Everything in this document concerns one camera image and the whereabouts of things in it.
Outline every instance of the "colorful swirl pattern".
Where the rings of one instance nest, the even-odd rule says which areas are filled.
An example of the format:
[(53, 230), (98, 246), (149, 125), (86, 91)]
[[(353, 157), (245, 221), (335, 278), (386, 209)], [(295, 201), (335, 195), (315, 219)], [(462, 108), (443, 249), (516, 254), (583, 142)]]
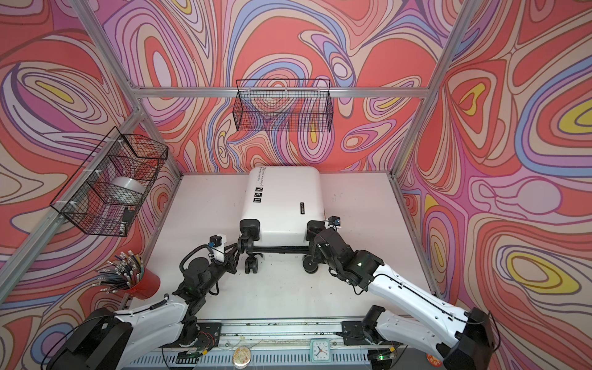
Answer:
[[(99, 4), (95, 13), (140, 86), (318, 77), (338, 87), (426, 86), (456, 18), (454, 4), (442, 0), (219, 6), (132, 0)], [(231, 99), (150, 98), (144, 105), (184, 172), (243, 172), (256, 165), (389, 169), (417, 101), (335, 103), (334, 132), (316, 134), (235, 133)]]
[[(98, 9), (97, 1), (90, 1)], [(0, 268), (95, 145), (130, 114), (67, 0), (0, 5)], [(0, 305), (0, 369), (37, 369), (49, 349), (121, 297), (91, 287), (121, 250), (141, 253), (173, 189), (165, 167), (126, 238), (64, 224)]]
[(592, 4), (488, 0), (397, 178), (490, 369), (592, 368)]

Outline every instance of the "white floor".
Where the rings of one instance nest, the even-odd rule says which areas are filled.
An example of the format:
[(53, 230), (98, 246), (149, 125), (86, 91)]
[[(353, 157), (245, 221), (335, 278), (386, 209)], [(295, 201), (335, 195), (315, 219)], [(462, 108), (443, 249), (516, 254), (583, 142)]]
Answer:
[[(184, 176), (147, 267), (160, 277), (151, 299), (134, 299), (132, 307), (153, 303), (176, 290), (183, 277), (179, 262), (215, 234), (228, 244), (239, 237), (239, 221), (247, 175)], [(395, 271), (428, 290), (426, 278), (385, 173), (321, 174), (327, 216), (342, 219), (339, 230), (353, 250), (366, 249)], [(364, 316), (373, 304), (397, 314), (401, 309), (329, 275), (326, 265), (316, 274), (304, 272), (301, 255), (266, 255), (259, 273), (244, 273), (244, 255), (236, 275), (220, 280), (220, 295), (208, 295), (197, 314), (205, 320), (232, 318), (296, 318)]]

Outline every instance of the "clock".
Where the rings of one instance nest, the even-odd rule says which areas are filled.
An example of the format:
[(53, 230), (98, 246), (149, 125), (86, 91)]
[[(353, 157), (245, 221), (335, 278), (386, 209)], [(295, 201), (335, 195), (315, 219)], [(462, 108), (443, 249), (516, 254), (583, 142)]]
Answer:
[(310, 341), (310, 359), (313, 362), (331, 362), (331, 344), (327, 339)]

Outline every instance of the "cable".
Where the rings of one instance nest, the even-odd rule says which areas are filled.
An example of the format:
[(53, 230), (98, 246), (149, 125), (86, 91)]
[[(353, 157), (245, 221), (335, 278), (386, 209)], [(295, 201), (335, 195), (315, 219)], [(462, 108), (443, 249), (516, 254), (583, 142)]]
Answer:
[(397, 364), (397, 362), (399, 362), (399, 360), (401, 359), (401, 357), (403, 357), (403, 354), (405, 353), (405, 350), (407, 349), (407, 347), (409, 347), (409, 346), (405, 346), (405, 348), (403, 348), (403, 350), (401, 351), (401, 354), (398, 355), (397, 358), (394, 359), (394, 361), (392, 362), (392, 365), (390, 367), (391, 369), (393, 367), (395, 367), (395, 365)]
[(219, 262), (216, 258), (214, 258), (214, 254), (210, 254), (210, 258), (214, 261), (214, 263), (218, 266), (226, 266), (226, 262), (228, 262), (228, 259), (226, 258), (226, 255), (224, 255), (224, 261), (223, 262)]
[(170, 370), (169, 364), (166, 362), (166, 358), (165, 358), (165, 350), (162, 349), (162, 347), (160, 347), (160, 351), (162, 352), (162, 360), (165, 362), (166, 368), (168, 370)]
[(412, 292), (413, 294), (415, 294), (416, 296), (418, 296), (419, 298), (423, 299), (425, 302), (428, 302), (429, 304), (431, 304), (432, 306), (436, 307), (440, 312), (442, 312), (445, 315), (448, 315), (450, 318), (453, 318), (454, 320), (460, 321), (461, 323), (465, 323), (465, 324), (470, 324), (470, 325), (480, 325), (483, 324), (485, 322), (485, 320), (483, 321), (479, 321), (478, 323), (471, 323), (469, 321), (465, 321), (465, 320), (461, 320), (457, 317), (455, 317), (453, 314), (451, 314), (450, 312), (446, 312), (445, 310), (443, 310), (440, 306), (438, 306), (437, 304), (431, 302), (430, 300), (428, 300), (426, 297), (424, 297), (423, 295), (419, 294), (418, 292), (416, 292), (415, 290), (409, 288), (408, 286), (406, 286), (405, 284), (403, 284), (400, 281), (396, 281), (395, 279), (393, 279), (392, 277), (388, 276), (387, 274), (376, 274), (374, 275), (374, 277), (378, 277), (378, 276), (386, 276), (387, 278), (389, 278), (390, 280), (394, 281), (396, 284), (401, 285), (403, 288), (406, 288), (407, 290), (409, 290), (410, 292)]
[[(260, 340), (259, 340), (257, 343), (255, 343), (254, 345), (251, 345), (251, 347), (249, 347), (249, 346), (245, 346), (245, 347), (247, 347), (248, 349), (251, 349), (251, 348), (253, 348), (253, 347), (255, 347), (255, 346), (258, 346), (258, 345), (259, 345), (259, 343), (261, 343), (262, 341), (263, 341), (263, 339), (260, 339)], [(229, 349), (229, 351), (237, 349), (237, 348), (239, 347), (239, 345), (240, 345), (242, 342), (243, 342), (243, 339), (240, 339), (240, 340), (239, 340), (239, 341), (238, 341), (238, 342), (237, 342), (237, 343), (236, 343), (236, 344), (235, 344), (235, 345), (234, 345), (234, 346), (233, 346), (231, 349)]]
[(340, 337), (347, 337), (347, 338), (350, 338), (350, 339), (365, 340), (364, 337), (355, 337), (355, 336), (347, 335), (347, 334), (344, 334), (344, 333), (335, 333), (335, 335), (338, 335)]
[(497, 327), (497, 322), (496, 322), (496, 318), (493, 317), (493, 315), (491, 314), (491, 312), (489, 312), (489, 316), (491, 316), (491, 319), (493, 320), (493, 325), (496, 326), (496, 331), (497, 331), (497, 346), (496, 348), (493, 350), (493, 352), (495, 353), (501, 346), (501, 335), (500, 335), (500, 329), (498, 329)]
[(181, 263), (179, 264), (179, 270), (181, 270), (181, 273), (185, 272), (185, 267), (184, 267), (185, 262), (187, 262), (187, 260), (189, 258), (191, 258), (191, 256), (193, 256), (194, 254), (196, 254), (197, 252), (199, 252), (200, 250), (202, 250), (203, 248), (206, 248), (206, 247), (208, 247), (207, 244), (202, 244), (199, 247), (192, 250), (191, 252), (189, 252), (188, 255), (183, 257), (183, 259), (181, 260)]
[(364, 289), (360, 290), (360, 293), (356, 292), (356, 286), (355, 286), (355, 285), (352, 285), (352, 288), (353, 288), (353, 292), (354, 292), (356, 295), (360, 295), (360, 294), (364, 293)]
[(218, 282), (216, 282), (216, 291), (217, 291), (216, 293), (214, 293), (214, 292), (212, 292), (212, 291), (209, 291), (209, 293), (210, 293), (211, 295), (218, 295), (218, 294), (220, 293), (220, 288), (218, 287)]
[(318, 236), (319, 238), (323, 239), (325, 243), (329, 244), (329, 242), (328, 242), (328, 241), (327, 241), (327, 240), (326, 240), (326, 239), (325, 239), (325, 238), (324, 238), (322, 235), (319, 235), (318, 233), (315, 233), (315, 232), (314, 232), (314, 231), (312, 231), (312, 230), (308, 230), (308, 231), (310, 231), (311, 233), (315, 234), (315, 235), (316, 235), (316, 236)]
[[(206, 333), (206, 332), (199, 332), (199, 333), (197, 333), (197, 336), (199, 337), (199, 336), (200, 336), (200, 334), (204, 334), (204, 335), (205, 335), (205, 337), (208, 339), (208, 344), (205, 346), (205, 349), (206, 349), (206, 350), (208, 350), (208, 347), (210, 347), (210, 338), (212, 338), (212, 340), (213, 340), (213, 339), (214, 339), (214, 337), (212, 337), (212, 335), (211, 335), (211, 334), (210, 334), (210, 336), (208, 337), (208, 333)], [(211, 343), (211, 345), (212, 345), (212, 347), (211, 347), (211, 348), (214, 348), (214, 344), (215, 344), (215, 341), (213, 340), (213, 341), (212, 341), (212, 343)]]
[[(124, 314), (113, 314), (113, 315), (102, 315), (102, 316), (96, 316), (96, 317), (93, 317), (93, 318), (91, 318), (90, 320), (95, 320), (96, 318), (111, 317), (111, 316), (125, 316), (125, 315), (133, 315), (133, 314), (137, 314), (137, 313), (140, 313), (140, 312), (148, 311), (149, 309), (150, 309), (150, 307), (149, 307), (149, 308), (145, 308), (144, 310), (140, 310), (140, 311), (138, 311), (138, 312), (131, 312), (131, 313), (124, 313)], [(58, 344), (59, 344), (59, 343), (60, 343), (60, 342), (61, 342), (61, 341), (62, 341), (64, 338), (68, 337), (68, 335), (70, 335), (70, 334), (71, 334), (71, 333), (72, 333), (74, 330), (76, 330), (76, 329), (77, 329), (77, 328), (78, 328), (80, 325), (82, 325), (82, 324), (84, 324), (84, 323), (88, 322), (87, 320), (89, 320), (89, 319), (86, 319), (86, 320), (84, 320), (83, 322), (81, 322), (80, 324), (78, 324), (78, 325), (76, 325), (75, 327), (73, 327), (73, 328), (72, 328), (72, 329), (71, 329), (69, 332), (67, 332), (67, 333), (66, 333), (66, 334), (65, 334), (63, 337), (61, 337), (61, 338), (60, 338), (60, 340), (58, 340), (58, 341), (56, 342), (56, 344), (54, 344), (54, 345), (53, 345), (53, 347), (51, 347), (51, 348), (50, 348), (50, 349), (47, 351), (47, 353), (45, 354), (45, 356), (43, 356), (43, 360), (41, 360), (41, 363), (39, 364), (39, 368), (40, 368), (41, 370), (43, 370), (43, 363), (45, 363), (45, 360), (47, 359), (47, 357), (49, 356), (49, 354), (50, 354), (50, 353), (53, 351), (53, 349), (54, 349), (54, 348), (55, 348), (55, 347), (56, 347), (56, 346), (57, 346), (57, 345), (58, 345)]]
[(212, 347), (210, 347), (209, 350), (211, 350), (212, 348), (214, 348), (214, 346), (216, 345), (216, 340), (214, 339), (214, 337), (212, 336), (212, 334), (203, 332), (205, 334), (205, 336), (209, 336), (208, 337), (208, 343), (210, 342), (210, 338), (212, 338)]

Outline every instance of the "black wire basket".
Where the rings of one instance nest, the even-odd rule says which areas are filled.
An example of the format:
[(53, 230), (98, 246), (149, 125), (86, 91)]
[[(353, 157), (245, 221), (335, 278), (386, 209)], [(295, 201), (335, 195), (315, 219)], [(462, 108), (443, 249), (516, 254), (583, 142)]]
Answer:
[(241, 79), (236, 86), (237, 131), (331, 132), (328, 79)]
[(119, 133), (74, 195), (58, 209), (62, 188), (51, 206), (85, 234), (126, 236), (168, 153), (165, 144), (146, 136)]

